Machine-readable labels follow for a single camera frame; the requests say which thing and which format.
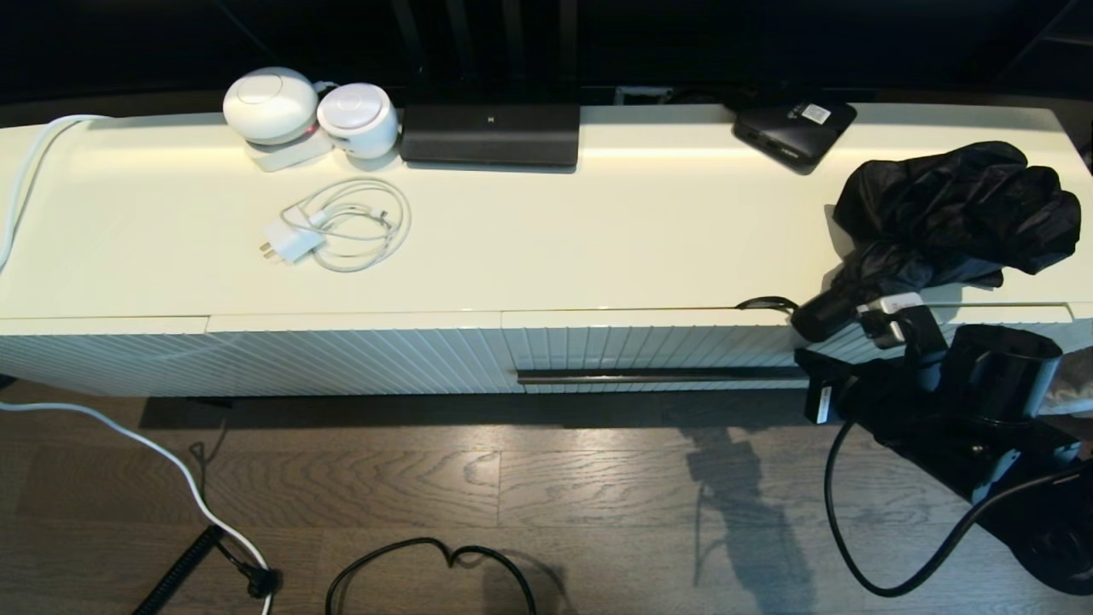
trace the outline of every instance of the black plug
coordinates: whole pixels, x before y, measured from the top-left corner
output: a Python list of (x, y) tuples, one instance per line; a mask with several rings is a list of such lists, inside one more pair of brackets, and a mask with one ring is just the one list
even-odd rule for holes
[(249, 581), (247, 583), (247, 593), (250, 594), (250, 598), (266, 598), (281, 589), (280, 570), (266, 570), (249, 564), (239, 564), (236, 568)]

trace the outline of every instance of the wooden floor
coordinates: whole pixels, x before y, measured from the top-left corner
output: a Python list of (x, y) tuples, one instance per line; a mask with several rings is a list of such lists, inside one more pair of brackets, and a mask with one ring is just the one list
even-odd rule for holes
[[(544, 614), (1093, 612), (978, 529), (910, 596), (858, 588), (823, 513), (834, 433), (798, 418), (798, 393), (544, 398), (244, 407), (208, 465), (208, 501), (284, 571), (274, 613), (321, 613), (344, 565), (420, 535), (508, 554)], [(2, 399), (85, 403), (129, 426), (144, 411), (30, 383)], [(145, 425), (209, 423), (167, 411)], [(211, 451), (215, 425), (146, 434), (186, 454), (195, 442)], [(848, 440), (836, 483), (851, 549), (884, 583), (921, 565), (966, 508), (865, 434)], [(85, 417), (0, 413), (0, 613), (129, 613), (202, 528), (154, 453)], [(245, 587), (213, 555), (166, 612), (257, 615)], [(414, 547), (364, 569), (342, 613), (522, 611), (498, 565), (448, 570)]]

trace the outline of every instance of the black cable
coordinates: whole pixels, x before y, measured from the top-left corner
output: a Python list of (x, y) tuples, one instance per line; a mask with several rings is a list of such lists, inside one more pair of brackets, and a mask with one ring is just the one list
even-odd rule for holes
[(353, 564), (346, 566), (344, 570), (342, 570), (341, 572), (338, 573), (337, 577), (334, 577), (334, 580), (331, 581), (330, 583), (330, 589), (327, 590), (326, 615), (334, 614), (334, 607), (333, 607), (334, 593), (337, 593), (338, 587), (342, 583), (342, 581), (349, 578), (350, 575), (356, 572), (365, 565), (367, 565), (369, 561), (378, 558), (381, 555), (386, 555), (388, 553), (391, 553), (392, 551), (398, 551), (400, 548), (413, 545), (433, 545), (436, 548), (440, 549), (440, 553), (444, 554), (445, 561), (447, 561), (448, 564), (448, 568), (453, 568), (456, 565), (456, 560), (459, 559), (459, 556), (467, 553), (478, 553), (500, 561), (502, 566), (504, 566), (513, 575), (513, 577), (516, 578), (516, 582), (520, 584), (520, 591), (524, 592), (524, 600), (528, 604), (528, 615), (536, 615), (536, 598), (531, 594), (531, 588), (528, 586), (528, 581), (527, 579), (524, 578), (524, 575), (520, 572), (520, 569), (517, 568), (516, 565), (513, 564), (507, 557), (491, 548), (480, 547), (474, 545), (459, 547), (455, 552), (453, 552), (451, 549), (448, 548), (447, 545), (445, 545), (440, 541), (430, 537), (411, 539), (409, 541), (402, 541), (401, 543), (395, 543), (393, 545), (387, 545), (386, 547), (378, 548), (369, 553), (368, 555), (362, 557), (361, 559), (357, 559)]
[(949, 532), (949, 536), (947, 536), (944, 542), (941, 543), (938, 551), (933, 553), (933, 556), (930, 557), (930, 559), (922, 565), (917, 572), (894, 588), (881, 588), (870, 582), (869, 579), (861, 573), (861, 570), (858, 569), (858, 566), (854, 563), (854, 558), (850, 557), (850, 552), (846, 548), (846, 543), (843, 541), (843, 533), (838, 530), (838, 521), (835, 519), (835, 502), (832, 499), (832, 478), (835, 474), (835, 459), (838, 457), (838, 450), (843, 447), (843, 440), (846, 440), (846, 435), (850, 433), (850, 429), (854, 426), (855, 423), (853, 421), (848, 421), (843, 425), (843, 428), (838, 431), (838, 435), (835, 436), (835, 441), (831, 446), (831, 452), (827, 453), (827, 466), (824, 469), (823, 476), (823, 501), (824, 507), (827, 510), (827, 523), (831, 525), (831, 534), (835, 539), (835, 546), (838, 547), (838, 553), (843, 556), (843, 561), (846, 563), (846, 567), (850, 569), (850, 573), (854, 575), (854, 578), (857, 579), (859, 583), (861, 583), (861, 587), (881, 598), (896, 598), (905, 595), (925, 583), (927, 579), (938, 571), (938, 568), (941, 568), (941, 565), (944, 564), (945, 559), (952, 554), (953, 549), (956, 548), (956, 545), (960, 544), (964, 534), (966, 534), (967, 531), (975, 525), (975, 522), (983, 517), (987, 510), (998, 502), (1034, 487), (1039, 487), (1041, 485), (1077, 476), (1084, 472), (1088, 468), (1093, 468), (1093, 460), (1089, 460), (1054, 474), (1034, 478), (1014, 487), (1010, 487), (1004, 492), (999, 492), (994, 496), (979, 501), (979, 504), (973, 506), (966, 513), (964, 513), (964, 517), (962, 517), (961, 520), (956, 522), (956, 525), (953, 527), (952, 531)]
[(178, 588), (183, 587), (190, 572), (193, 572), (201, 560), (209, 555), (212, 547), (220, 544), (220, 539), (223, 535), (224, 530), (220, 525), (210, 525), (204, 532), (201, 532), (201, 535), (183, 552), (183, 555), (178, 556), (167, 573), (149, 592), (148, 598), (133, 611), (133, 615), (155, 615), (158, 613), (171, 601), (171, 596), (175, 595)]
[(223, 555), (225, 558), (227, 558), (227, 560), (232, 563), (232, 566), (235, 566), (235, 568), (238, 569), (238, 570), (243, 570), (244, 566), (249, 566), (249, 565), (245, 565), (243, 561), (239, 561), (239, 558), (237, 558), (234, 555), (232, 555), (232, 552), (227, 551), (224, 547), (223, 543), (216, 543), (216, 551), (219, 551), (221, 553), (221, 555)]
[(799, 309), (800, 305), (794, 303), (792, 300), (786, 298), (785, 296), (756, 296), (754, 298), (749, 298), (748, 300), (741, 300), (736, 304), (733, 310), (777, 310), (778, 312), (784, 312), (786, 315), (792, 316)]

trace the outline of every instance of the sticker label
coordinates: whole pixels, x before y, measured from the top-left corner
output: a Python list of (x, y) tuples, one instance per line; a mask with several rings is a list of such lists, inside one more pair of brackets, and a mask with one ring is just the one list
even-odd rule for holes
[(823, 123), (831, 117), (831, 111), (821, 106), (810, 104), (801, 111), (801, 117), (807, 117), (816, 123)]
[(820, 407), (816, 409), (816, 424), (827, 423), (827, 411), (831, 410), (831, 387), (820, 390)]

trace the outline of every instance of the black router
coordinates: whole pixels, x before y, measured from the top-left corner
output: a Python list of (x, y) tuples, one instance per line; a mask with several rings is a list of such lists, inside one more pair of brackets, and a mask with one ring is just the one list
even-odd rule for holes
[(399, 153), (410, 163), (573, 167), (580, 106), (407, 105)]
[(737, 113), (732, 133), (745, 143), (808, 175), (858, 116), (846, 103), (773, 105)]

